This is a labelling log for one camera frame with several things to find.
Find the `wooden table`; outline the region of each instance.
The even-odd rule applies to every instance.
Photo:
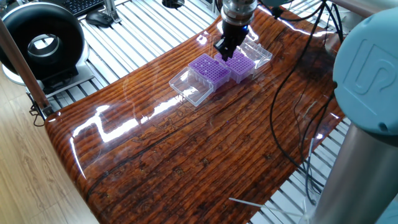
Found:
[[[272,60],[254,79],[230,80],[195,108],[168,81],[199,55],[214,56],[219,21],[47,118],[62,164],[101,223],[244,223],[257,208],[228,197],[264,203],[295,170],[275,146],[269,107],[312,24],[289,27],[258,9],[252,29]],[[294,106],[305,90],[295,109],[303,129],[333,89],[333,58],[320,31],[274,111],[276,135],[297,161]],[[319,133],[325,136],[342,115],[333,100]]]

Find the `plastic lid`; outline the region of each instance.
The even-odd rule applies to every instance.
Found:
[[[170,86],[194,106],[198,106],[213,92],[213,84],[193,69],[185,67],[169,81]]]
[[[243,44],[240,46],[239,50],[247,58],[250,58],[255,64],[255,69],[263,66],[265,63],[269,62],[272,58],[272,53],[268,52],[266,49],[261,47],[261,44],[256,44],[253,41],[244,40]]]

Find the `purple pipette tip rack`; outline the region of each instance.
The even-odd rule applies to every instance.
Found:
[[[225,62],[222,59],[221,54],[216,54],[215,59],[225,66],[227,66],[231,71],[231,78],[237,83],[240,83],[247,76],[253,73],[256,64],[250,59],[244,56],[241,52],[235,50],[232,58],[228,58]]]
[[[188,66],[198,72],[203,78],[212,82],[214,91],[229,81],[231,72],[207,54],[199,56]]]

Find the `transparent container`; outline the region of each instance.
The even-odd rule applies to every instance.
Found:
[[[248,38],[244,40],[243,44],[241,44],[237,50],[256,64],[254,67],[256,70],[269,62],[272,58],[272,54],[266,49],[263,49],[261,44],[256,44]]]
[[[216,54],[214,58],[231,70],[231,78],[235,80],[236,83],[241,83],[242,80],[253,74],[256,66],[250,58],[247,58],[238,50],[235,50],[233,57],[228,58],[226,62],[223,60],[221,54]]]
[[[219,62],[207,54],[203,54],[189,63],[190,68],[194,69],[204,79],[210,81],[216,91],[220,86],[229,81],[231,71],[222,66]]]
[[[198,106],[210,93],[214,92],[212,82],[188,67],[174,76],[169,81],[169,85],[194,106]]]

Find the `metal pole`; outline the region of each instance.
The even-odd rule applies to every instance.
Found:
[[[398,193],[396,142],[352,124],[311,223],[375,223]]]
[[[105,8],[108,15],[113,19],[113,22],[118,23],[122,21],[114,5],[114,0],[105,0]]]
[[[1,19],[0,47],[3,49],[4,53],[6,53],[8,59],[12,63],[12,66],[14,66],[14,68],[17,70],[17,73],[21,76],[38,106],[42,110],[48,111],[50,103],[47,97],[45,97],[43,90],[40,88],[36,78],[26,63],[24,56],[22,56],[18,46],[14,42],[14,39],[11,37],[11,34],[8,32],[6,25]]]

